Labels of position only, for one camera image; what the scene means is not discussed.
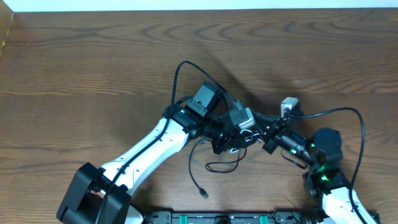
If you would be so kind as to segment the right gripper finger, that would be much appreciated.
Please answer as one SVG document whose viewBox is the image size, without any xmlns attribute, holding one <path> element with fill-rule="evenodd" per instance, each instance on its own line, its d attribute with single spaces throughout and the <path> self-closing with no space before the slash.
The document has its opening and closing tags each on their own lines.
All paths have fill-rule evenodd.
<svg viewBox="0 0 398 224">
<path fill-rule="evenodd" d="M 258 113 L 258 112 L 253 113 L 253 116 L 256 119 L 261 119 L 261 120 L 267 121 L 267 122 L 278 122 L 280 120 L 280 116 L 261 114 L 261 113 Z"/>
<path fill-rule="evenodd" d="M 262 139 L 272 139 L 275 136 L 274 123 L 257 123 L 257 129 Z"/>
</svg>

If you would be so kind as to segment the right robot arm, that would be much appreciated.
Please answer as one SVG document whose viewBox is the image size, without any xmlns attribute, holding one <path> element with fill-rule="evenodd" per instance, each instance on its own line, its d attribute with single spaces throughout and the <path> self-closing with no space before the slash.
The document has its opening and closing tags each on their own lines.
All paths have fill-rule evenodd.
<svg viewBox="0 0 398 224">
<path fill-rule="evenodd" d="M 305 138 L 295 131 L 304 114 L 286 112 L 283 117 L 255 113 L 254 118 L 264 141 L 263 148 L 272 154 L 278 147 L 294 156 L 293 163 L 302 169 L 303 186 L 317 206 L 302 212 L 299 223 L 380 223 L 376 212 L 369 212 L 354 191 L 354 179 L 348 179 L 341 167 L 342 138 L 339 131 L 320 128 Z"/>
</svg>

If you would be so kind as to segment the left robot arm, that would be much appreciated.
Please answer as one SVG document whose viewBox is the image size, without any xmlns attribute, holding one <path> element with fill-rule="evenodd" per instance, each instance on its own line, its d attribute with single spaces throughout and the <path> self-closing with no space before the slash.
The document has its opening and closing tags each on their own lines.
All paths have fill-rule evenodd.
<svg viewBox="0 0 398 224">
<path fill-rule="evenodd" d="M 138 186 L 168 157 L 193 139 L 210 141 L 216 153 L 247 147 L 245 134 L 255 125 L 240 101 L 225 114 L 213 112 L 227 94 L 203 82 L 195 96 L 184 96 L 165 109 L 156 127 L 127 152 L 95 167 L 87 162 L 75 173 L 56 218 L 62 223 L 142 223 L 132 204 Z"/>
</svg>

